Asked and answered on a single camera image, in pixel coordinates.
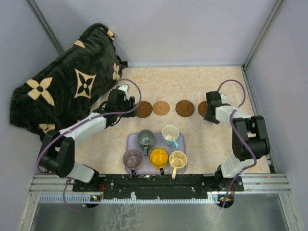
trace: brown coaster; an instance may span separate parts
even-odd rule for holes
[[[152,114],[152,105],[147,101],[141,101],[137,108],[137,116],[139,118],[146,118]]]
[[[167,102],[165,101],[157,101],[156,103],[154,103],[153,105],[153,112],[156,114],[156,115],[161,115],[161,116],[164,116],[164,115],[167,115],[168,112],[170,111],[170,106]]]
[[[207,110],[207,101],[199,103],[198,112],[202,117],[205,116],[206,110]]]
[[[182,117],[189,117],[194,113],[194,105],[188,100],[182,100],[175,106],[176,112]]]

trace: yellow mug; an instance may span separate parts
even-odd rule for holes
[[[160,173],[164,175],[164,167],[168,164],[168,153],[165,149],[156,148],[150,154],[152,165],[160,169]]]
[[[172,179],[175,179],[177,170],[184,168],[187,164],[187,156],[183,152],[175,151],[171,153],[169,163],[173,167]]]

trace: mug handle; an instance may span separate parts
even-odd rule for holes
[[[148,155],[148,146],[145,146],[143,148],[143,151],[144,151],[144,155]]]
[[[179,144],[177,141],[173,141],[172,147],[178,149],[179,148]]]
[[[176,174],[177,174],[177,169],[176,168],[174,168],[173,169],[173,172],[172,172],[172,179],[175,179],[175,176],[176,176]]]
[[[160,174],[162,174],[162,176],[165,174],[164,169],[162,167],[160,168]]]

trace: gray floor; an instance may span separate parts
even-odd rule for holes
[[[39,204],[32,231],[285,231],[277,195],[237,195],[223,211],[217,205],[99,205],[74,211]]]

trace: blue mug handle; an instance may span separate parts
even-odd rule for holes
[[[172,147],[178,149],[179,148],[178,142],[177,141],[173,141]]]

